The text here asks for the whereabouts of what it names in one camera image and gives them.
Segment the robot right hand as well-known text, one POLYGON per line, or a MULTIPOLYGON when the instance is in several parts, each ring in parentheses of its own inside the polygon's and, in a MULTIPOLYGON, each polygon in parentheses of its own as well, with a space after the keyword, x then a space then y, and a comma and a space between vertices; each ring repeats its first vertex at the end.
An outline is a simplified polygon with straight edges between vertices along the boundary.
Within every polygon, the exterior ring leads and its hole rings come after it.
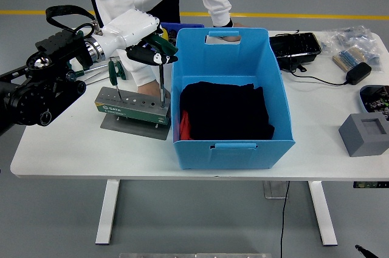
POLYGON ((360 245, 355 245, 355 249, 358 250, 361 255, 363 255, 365 258, 375 258, 376 255, 369 251, 368 249, 365 249, 364 247, 360 245))

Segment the person's right hand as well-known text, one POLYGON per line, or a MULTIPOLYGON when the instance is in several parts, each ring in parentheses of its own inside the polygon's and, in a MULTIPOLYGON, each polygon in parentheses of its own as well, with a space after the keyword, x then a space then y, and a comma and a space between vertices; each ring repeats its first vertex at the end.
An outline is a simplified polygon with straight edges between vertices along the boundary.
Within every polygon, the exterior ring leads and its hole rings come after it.
POLYGON ((151 95, 153 97, 160 97, 160 91, 160 84, 156 80, 137 86, 138 93, 151 95))

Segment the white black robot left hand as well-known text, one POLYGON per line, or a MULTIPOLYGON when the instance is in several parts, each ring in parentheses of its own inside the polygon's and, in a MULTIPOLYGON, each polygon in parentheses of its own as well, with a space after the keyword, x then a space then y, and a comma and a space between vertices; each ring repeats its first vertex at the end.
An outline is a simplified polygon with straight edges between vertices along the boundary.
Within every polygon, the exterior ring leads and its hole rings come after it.
POLYGON ((102 34, 93 38, 106 56, 124 50, 133 61, 162 66, 178 60, 178 48, 162 38, 162 34, 158 18, 131 9, 104 25, 102 34))

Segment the person's left hand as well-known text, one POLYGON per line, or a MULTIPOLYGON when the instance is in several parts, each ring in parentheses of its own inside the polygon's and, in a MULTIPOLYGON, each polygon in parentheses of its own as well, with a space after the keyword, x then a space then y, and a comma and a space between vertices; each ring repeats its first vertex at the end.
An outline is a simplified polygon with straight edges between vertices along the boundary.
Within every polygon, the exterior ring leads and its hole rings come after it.
MULTIPOLYGON (((245 27, 245 25, 236 22, 234 23, 231 19, 226 25, 214 25, 216 28, 231 28, 231 27, 245 27)), ((223 40, 228 41, 228 42, 235 42, 239 41, 241 39, 240 36, 222 36, 221 37, 223 40)))

